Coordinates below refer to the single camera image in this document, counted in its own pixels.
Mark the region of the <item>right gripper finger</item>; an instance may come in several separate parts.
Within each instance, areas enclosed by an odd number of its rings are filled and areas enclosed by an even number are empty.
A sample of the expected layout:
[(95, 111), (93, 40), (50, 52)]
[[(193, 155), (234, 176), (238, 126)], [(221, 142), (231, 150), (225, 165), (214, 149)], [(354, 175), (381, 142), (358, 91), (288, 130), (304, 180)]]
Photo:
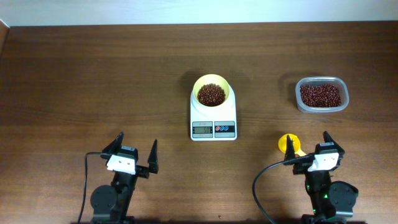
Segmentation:
[(286, 136), (286, 150), (285, 150), (285, 157), (284, 157), (285, 165), (292, 165), (294, 159), (295, 159), (294, 143), (293, 143), (293, 140), (290, 138), (290, 136), (287, 135)]
[(327, 131), (323, 132), (323, 140), (325, 143), (333, 143), (333, 146), (336, 148), (339, 154), (345, 153), (345, 150), (333, 140)]

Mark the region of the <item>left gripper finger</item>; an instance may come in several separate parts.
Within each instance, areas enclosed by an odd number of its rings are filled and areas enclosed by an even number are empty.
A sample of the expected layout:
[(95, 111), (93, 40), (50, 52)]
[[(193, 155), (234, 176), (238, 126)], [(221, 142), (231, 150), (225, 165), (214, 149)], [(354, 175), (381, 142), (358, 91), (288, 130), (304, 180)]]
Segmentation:
[(114, 141), (112, 141), (108, 146), (106, 146), (102, 152), (101, 157), (111, 157), (112, 155), (116, 155), (121, 148), (121, 144), (123, 142), (124, 132), (121, 131)]
[(153, 174), (157, 174), (159, 171), (159, 163), (158, 163), (158, 157), (157, 157), (157, 146), (158, 146), (158, 141), (155, 140), (152, 149), (150, 150), (150, 154), (147, 160), (147, 163), (149, 165), (149, 172)]

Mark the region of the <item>yellow measuring scoop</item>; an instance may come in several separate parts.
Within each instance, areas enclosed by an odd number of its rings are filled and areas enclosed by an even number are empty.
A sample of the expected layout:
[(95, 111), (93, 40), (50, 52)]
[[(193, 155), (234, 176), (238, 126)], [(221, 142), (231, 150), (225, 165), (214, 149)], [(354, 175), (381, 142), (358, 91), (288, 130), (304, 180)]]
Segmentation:
[(294, 134), (285, 134), (283, 135), (278, 141), (278, 148), (282, 153), (286, 153), (287, 149), (287, 136), (289, 136), (290, 140), (292, 141), (295, 154), (298, 156), (306, 156), (307, 154), (301, 150), (301, 143), (299, 138)]

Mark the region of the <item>red beans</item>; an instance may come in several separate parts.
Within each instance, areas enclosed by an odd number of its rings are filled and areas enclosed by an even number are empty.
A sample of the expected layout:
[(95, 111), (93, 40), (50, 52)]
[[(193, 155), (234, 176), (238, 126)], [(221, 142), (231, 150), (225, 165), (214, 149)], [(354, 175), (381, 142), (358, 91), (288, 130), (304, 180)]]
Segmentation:
[(331, 108), (341, 106), (339, 89), (334, 85), (302, 86), (300, 96), (305, 105), (317, 108)]

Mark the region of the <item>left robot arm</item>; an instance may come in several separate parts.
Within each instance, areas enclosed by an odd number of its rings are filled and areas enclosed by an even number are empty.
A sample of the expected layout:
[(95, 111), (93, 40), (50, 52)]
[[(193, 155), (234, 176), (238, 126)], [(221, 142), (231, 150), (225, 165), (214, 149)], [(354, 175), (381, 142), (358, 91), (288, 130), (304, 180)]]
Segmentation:
[(106, 168), (114, 172), (114, 177), (109, 185), (101, 185), (91, 194), (91, 223), (134, 223), (134, 217), (129, 217), (127, 211), (136, 182), (139, 178), (148, 179), (159, 171), (158, 141), (154, 141), (147, 160), (148, 166), (145, 167), (137, 164), (139, 156), (136, 148), (122, 145), (123, 138), (124, 133), (119, 133), (98, 153), (100, 158), (106, 160)]

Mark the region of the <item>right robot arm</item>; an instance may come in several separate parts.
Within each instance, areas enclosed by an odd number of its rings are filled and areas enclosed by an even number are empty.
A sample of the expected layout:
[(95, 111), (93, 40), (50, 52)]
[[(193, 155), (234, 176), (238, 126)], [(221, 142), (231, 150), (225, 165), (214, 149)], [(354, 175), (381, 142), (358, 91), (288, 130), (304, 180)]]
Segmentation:
[(286, 134), (284, 161), (293, 167), (294, 175), (305, 176), (305, 190), (310, 197), (313, 213), (302, 215), (300, 222), (346, 223), (353, 216), (353, 207), (359, 191), (343, 181), (332, 181), (330, 172), (340, 166), (345, 154), (327, 131), (323, 132), (323, 143), (315, 146), (313, 153), (304, 154), (295, 145), (299, 140), (293, 134)]

